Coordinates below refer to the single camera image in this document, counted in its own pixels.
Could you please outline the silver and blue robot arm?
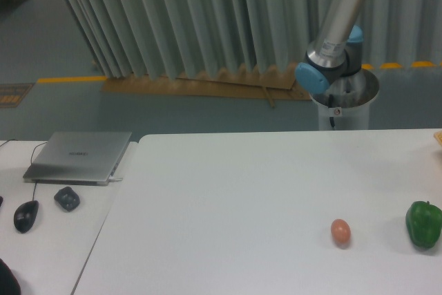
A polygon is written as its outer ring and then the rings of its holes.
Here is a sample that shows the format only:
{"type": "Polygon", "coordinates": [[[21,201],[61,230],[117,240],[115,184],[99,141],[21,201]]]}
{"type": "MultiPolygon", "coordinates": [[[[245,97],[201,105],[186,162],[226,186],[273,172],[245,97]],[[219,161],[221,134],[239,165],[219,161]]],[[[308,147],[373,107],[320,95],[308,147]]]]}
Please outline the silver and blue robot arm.
{"type": "Polygon", "coordinates": [[[295,69],[311,94],[324,93],[341,77],[356,74],[362,62],[362,29],[355,25],[365,0],[331,0],[316,39],[295,69]]]}

